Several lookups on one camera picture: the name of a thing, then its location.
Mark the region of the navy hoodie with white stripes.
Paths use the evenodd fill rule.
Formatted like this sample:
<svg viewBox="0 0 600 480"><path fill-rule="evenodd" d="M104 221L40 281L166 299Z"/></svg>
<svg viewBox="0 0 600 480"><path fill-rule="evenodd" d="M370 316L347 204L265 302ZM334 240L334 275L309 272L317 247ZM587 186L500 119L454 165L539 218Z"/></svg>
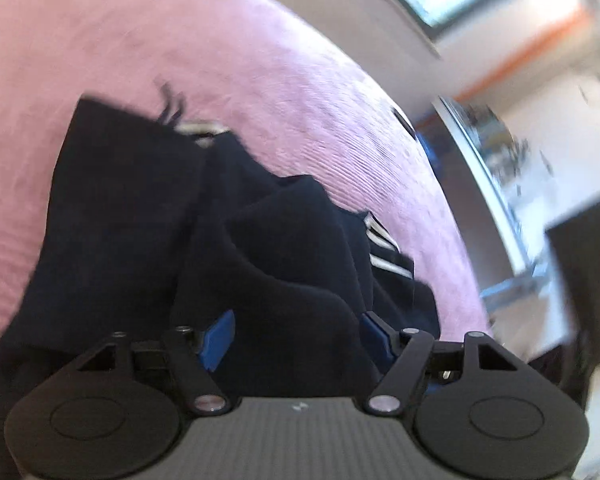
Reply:
<svg viewBox="0 0 600 480"><path fill-rule="evenodd" d="M366 396L367 311L441 332L434 293L367 211L309 176L282 178L229 132L196 140L80 99L54 170L43 245L0 339L0 479L17 401L115 333L157 339L226 311L235 338L215 379L232 396Z"/></svg>

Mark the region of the pink quilted bedspread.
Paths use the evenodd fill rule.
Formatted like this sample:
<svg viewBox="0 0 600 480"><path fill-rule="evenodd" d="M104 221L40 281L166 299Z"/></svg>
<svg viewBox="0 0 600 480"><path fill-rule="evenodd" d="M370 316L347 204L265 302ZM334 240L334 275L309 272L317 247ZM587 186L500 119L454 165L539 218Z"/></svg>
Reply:
<svg viewBox="0 0 600 480"><path fill-rule="evenodd" d="M0 0L0 339L46 232L50 188L80 99L234 134L271 174L309 176L367 211L434 293L442 337L484 324L442 189L393 99L273 0ZM162 338L115 332L15 403L15 479L445 479L412 420L366 396L232 396L190 414Z"/></svg>

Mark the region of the black monitor screen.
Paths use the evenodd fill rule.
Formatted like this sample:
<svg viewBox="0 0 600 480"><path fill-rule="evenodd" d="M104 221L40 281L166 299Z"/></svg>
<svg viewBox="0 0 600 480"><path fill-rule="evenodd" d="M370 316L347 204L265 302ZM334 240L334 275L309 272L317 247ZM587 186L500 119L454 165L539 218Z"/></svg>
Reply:
<svg viewBox="0 0 600 480"><path fill-rule="evenodd" d="M551 224L545 235L591 359L600 364L600 197Z"/></svg>

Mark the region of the beige and orange curtain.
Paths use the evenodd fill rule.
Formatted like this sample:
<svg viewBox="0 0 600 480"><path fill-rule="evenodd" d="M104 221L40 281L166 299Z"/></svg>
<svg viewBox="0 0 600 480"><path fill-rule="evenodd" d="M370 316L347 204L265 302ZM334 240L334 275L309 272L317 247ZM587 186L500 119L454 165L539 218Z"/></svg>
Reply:
<svg viewBox="0 0 600 480"><path fill-rule="evenodd" d="M486 92L497 84L506 81L507 78L520 72L527 65L537 60L541 55L550 52L567 38L576 32L582 32L593 23L590 12L584 9L577 10L569 18L544 28L539 35L532 38L528 44L518 49L514 54L501 63L497 68L491 70L485 77L477 81L471 87L460 92L455 99L460 102L468 102L481 93Z"/></svg>

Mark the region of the white wall shelf desk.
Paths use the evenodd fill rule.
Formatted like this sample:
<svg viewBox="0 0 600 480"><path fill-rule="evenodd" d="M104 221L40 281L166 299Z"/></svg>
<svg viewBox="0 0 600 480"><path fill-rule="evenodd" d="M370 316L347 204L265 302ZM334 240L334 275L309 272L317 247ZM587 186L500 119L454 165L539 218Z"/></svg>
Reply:
<svg viewBox="0 0 600 480"><path fill-rule="evenodd" d="M432 102L440 151L440 185L464 240L481 289L524 273L544 255L544 240L525 230L478 148L460 108L438 96Z"/></svg>

